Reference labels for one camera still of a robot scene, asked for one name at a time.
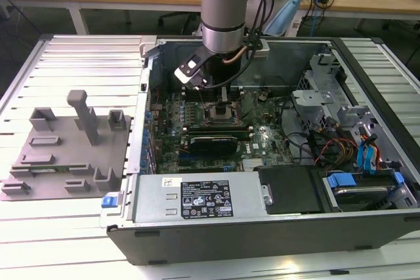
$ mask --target warning label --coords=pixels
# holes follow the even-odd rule
[[[184,219],[234,216],[229,181],[181,183],[181,215]]]

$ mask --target wire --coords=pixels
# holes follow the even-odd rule
[[[160,97],[160,90],[158,89],[158,90],[157,90],[156,103],[155,103],[155,106],[153,107],[152,111],[156,111],[156,108],[157,108],[157,106],[158,106],[158,104],[159,104],[159,97]]]
[[[415,54],[420,50],[420,45],[412,52],[412,54],[407,59],[406,63],[404,65],[408,66],[408,64],[411,62],[411,59],[415,56]]]
[[[318,0],[309,0],[309,1],[310,1],[310,4],[309,4],[309,7],[308,7],[308,10],[307,10],[305,16],[302,19],[301,25],[310,26],[311,29],[312,29],[312,28],[314,28],[314,24],[315,24],[315,26],[317,27],[316,31],[318,31],[318,29],[321,26],[321,23],[325,19],[325,11],[334,4],[335,0],[329,0],[327,2],[327,4],[324,4],[324,5],[319,3]],[[319,16],[314,16],[314,12],[315,12],[316,8],[319,8],[319,9],[322,10],[321,14]],[[320,19],[319,23],[316,24],[313,20],[318,20],[319,17],[321,17],[321,19]],[[308,25],[308,24],[305,23],[307,20],[312,20],[311,25]]]
[[[301,144],[301,146],[303,147],[303,146],[309,146],[309,143],[308,142],[305,142],[304,144]],[[297,161],[296,163],[297,164],[301,164],[301,161],[302,161],[302,159],[303,159],[303,157],[302,157],[302,152],[303,152],[303,150],[302,150],[302,148],[299,148],[299,161]]]
[[[41,31],[39,31],[39,29],[36,27],[35,24],[32,23],[32,21],[11,1],[11,0],[7,0],[24,18],[26,21],[28,21],[28,23],[36,30],[36,32],[38,32],[39,35],[41,35]]]
[[[234,57],[232,57],[231,59],[224,59],[223,60],[223,64],[225,64],[225,65],[233,64],[236,60],[238,60],[239,58],[241,58],[241,56],[247,50],[248,50],[248,47],[246,47],[246,46],[242,47]]]
[[[265,21],[264,21],[263,25],[265,25],[268,22],[268,19],[270,19],[271,15],[274,11],[274,2],[275,2],[275,0],[271,0],[270,11],[268,11],[267,17],[265,18]]]
[[[315,5],[316,6],[318,6],[318,0],[315,0]],[[316,19],[314,18],[314,19],[312,19],[312,27],[311,27],[311,29],[310,29],[310,33],[309,33],[309,36],[314,36],[314,30],[315,30],[315,21],[316,21]]]

